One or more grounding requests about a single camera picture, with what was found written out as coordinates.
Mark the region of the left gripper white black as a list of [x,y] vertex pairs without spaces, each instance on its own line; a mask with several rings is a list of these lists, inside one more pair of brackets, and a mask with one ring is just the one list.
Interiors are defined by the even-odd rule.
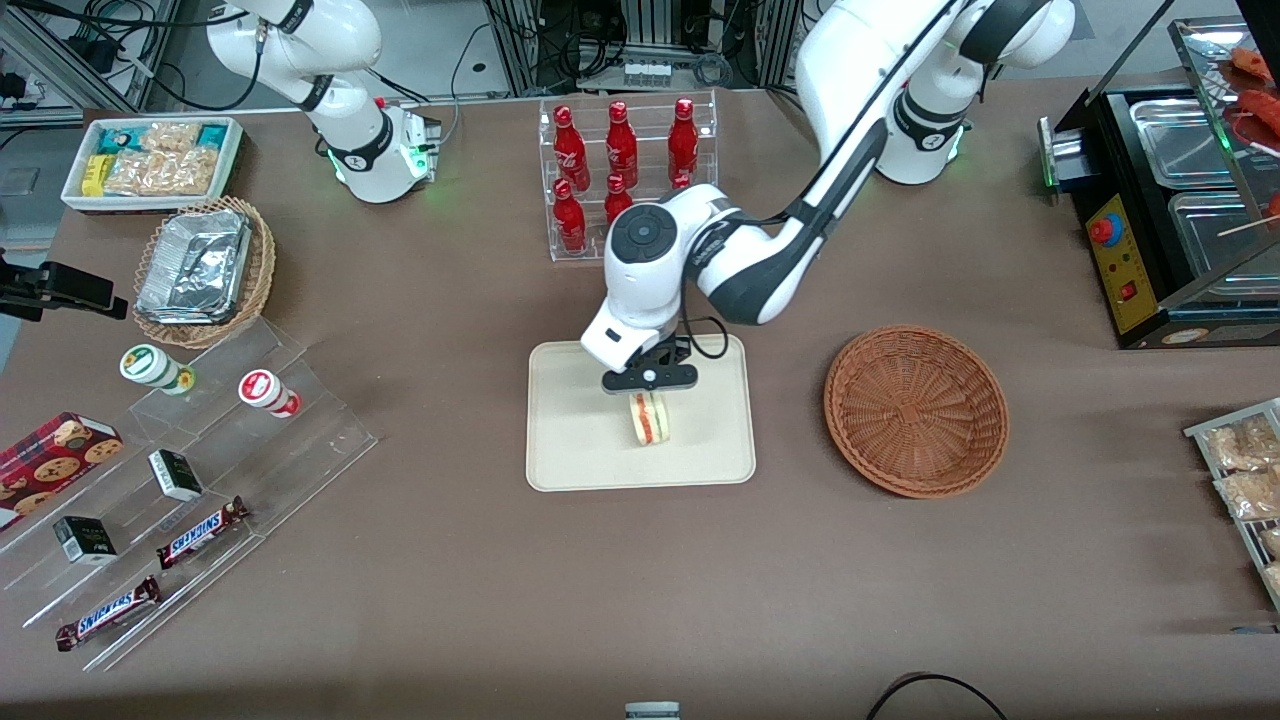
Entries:
[[605,368],[608,395],[690,389],[699,380],[689,364],[692,340],[677,332],[675,316],[654,327],[635,327],[603,302],[582,333],[582,348]]

